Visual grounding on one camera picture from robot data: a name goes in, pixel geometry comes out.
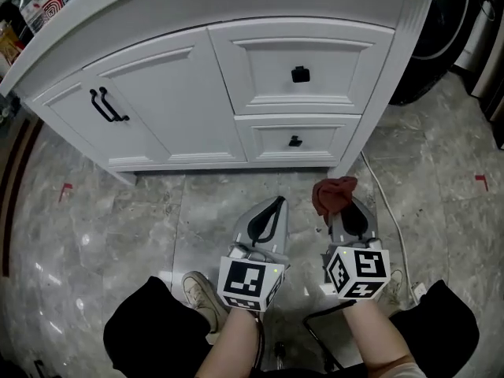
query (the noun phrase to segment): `white cabinet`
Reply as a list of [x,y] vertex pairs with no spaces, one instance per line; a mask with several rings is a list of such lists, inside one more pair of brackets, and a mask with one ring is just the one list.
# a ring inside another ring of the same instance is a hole
[[249,161],[333,161],[342,157],[358,115],[237,116]]
[[236,114],[363,113],[394,30],[321,18],[209,27]]
[[[33,100],[31,107],[36,112],[37,106],[55,112],[110,167],[159,164],[167,157],[165,148],[108,80],[92,80],[78,72]],[[126,118],[110,121],[113,114],[107,106]]]
[[246,160],[206,28],[134,45],[84,72],[113,83],[169,152],[163,163]]

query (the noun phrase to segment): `white cable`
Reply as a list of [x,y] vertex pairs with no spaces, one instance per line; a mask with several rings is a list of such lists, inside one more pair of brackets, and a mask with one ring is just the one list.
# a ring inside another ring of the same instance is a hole
[[376,185],[378,186],[378,190],[380,191],[381,197],[384,200],[385,206],[387,207],[387,210],[389,214],[392,217],[392,220],[394,221],[395,227],[397,228],[397,232],[399,234],[399,242],[401,243],[401,251],[402,251],[402,261],[404,263],[404,270],[406,272],[406,285],[408,286],[408,293],[415,302],[415,305],[418,305],[417,298],[415,297],[415,294],[413,293],[413,288],[411,287],[411,279],[410,279],[410,268],[408,267],[408,256],[406,254],[406,246],[404,245],[404,238],[402,237],[402,232],[401,228],[399,227],[399,224],[397,220],[394,217],[394,213],[392,213],[392,208],[388,204],[387,196],[385,195],[384,189],[381,187],[381,183],[376,177],[375,173],[372,171],[371,165],[368,163],[368,159],[364,155],[364,151],[361,151],[362,159],[364,160],[364,163],[368,167],[369,171],[371,172],[371,175],[373,179],[376,181]]

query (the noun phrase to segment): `red tape mark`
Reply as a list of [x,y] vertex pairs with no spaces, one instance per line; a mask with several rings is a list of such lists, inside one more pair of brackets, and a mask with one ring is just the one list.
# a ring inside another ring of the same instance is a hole
[[58,203],[61,202],[61,199],[63,198],[63,194],[65,193],[65,189],[73,189],[73,186],[71,183],[63,183],[63,187],[61,188],[61,193],[60,193],[60,199],[57,201]]
[[476,180],[482,180],[485,182],[485,189],[488,191],[488,183],[485,175],[475,175]]

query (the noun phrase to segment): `black drawer knob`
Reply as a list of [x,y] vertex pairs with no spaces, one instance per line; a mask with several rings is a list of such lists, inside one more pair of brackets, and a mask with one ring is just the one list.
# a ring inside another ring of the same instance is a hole
[[309,70],[305,69],[303,66],[296,66],[296,68],[291,71],[291,74],[293,83],[309,82]]
[[291,141],[289,142],[289,147],[299,147],[302,145],[302,140],[298,136],[293,135]]

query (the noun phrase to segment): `drawer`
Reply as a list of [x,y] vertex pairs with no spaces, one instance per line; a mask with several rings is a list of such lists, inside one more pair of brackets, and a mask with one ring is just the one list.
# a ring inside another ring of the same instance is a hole
[[363,113],[394,30],[319,18],[209,27],[236,114]]
[[360,116],[262,115],[235,117],[248,161],[339,161]]

